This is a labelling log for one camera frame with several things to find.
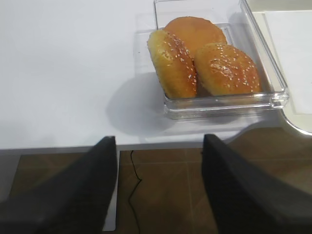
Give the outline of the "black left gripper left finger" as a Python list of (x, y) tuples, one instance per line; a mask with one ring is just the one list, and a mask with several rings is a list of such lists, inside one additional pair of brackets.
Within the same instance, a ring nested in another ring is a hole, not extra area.
[(68, 168), (0, 204), (2, 234), (100, 234), (116, 184), (116, 140), (106, 136)]

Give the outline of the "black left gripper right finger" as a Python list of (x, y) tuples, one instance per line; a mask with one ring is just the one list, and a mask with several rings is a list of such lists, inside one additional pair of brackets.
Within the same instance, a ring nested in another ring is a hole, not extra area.
[(312, 196), (265, 173), (216, 135), (203, 139), (203, 183), (220, 234), (310, 234)]

